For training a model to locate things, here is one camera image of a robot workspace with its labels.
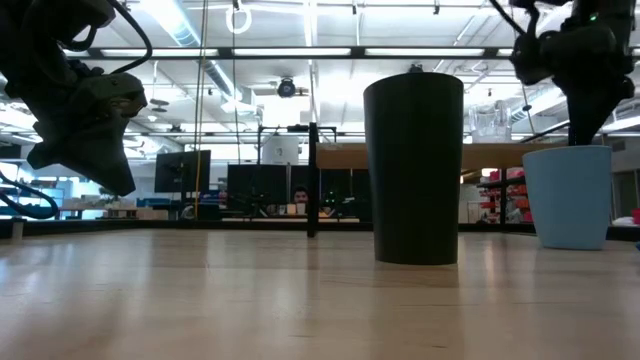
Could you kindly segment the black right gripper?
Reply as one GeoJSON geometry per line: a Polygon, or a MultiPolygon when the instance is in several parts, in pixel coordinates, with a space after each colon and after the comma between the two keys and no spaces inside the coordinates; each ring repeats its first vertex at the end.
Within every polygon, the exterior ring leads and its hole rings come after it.
{"type": "Polygon", "coordinates": [[[629,78],[634,30],[633,22],[587,22],[542,34],[543,63],[568,95],[569,146],[590,145],[620,98],[635,94],[629,78]]]}

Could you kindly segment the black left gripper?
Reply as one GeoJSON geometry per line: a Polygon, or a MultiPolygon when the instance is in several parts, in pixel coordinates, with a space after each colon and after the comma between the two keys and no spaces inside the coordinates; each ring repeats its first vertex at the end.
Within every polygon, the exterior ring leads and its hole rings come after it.
{"type": "Polygon", "coordinates": [[[1,73],[8,95],[37,119],[42,141],[27,156],[33,169],[59,164],[118,196],[136,189],[123,145],[128,120],[100,119],[100,110],[81,93],[100,77],[99,68],[63,54],[3,54],[1,73]]]}

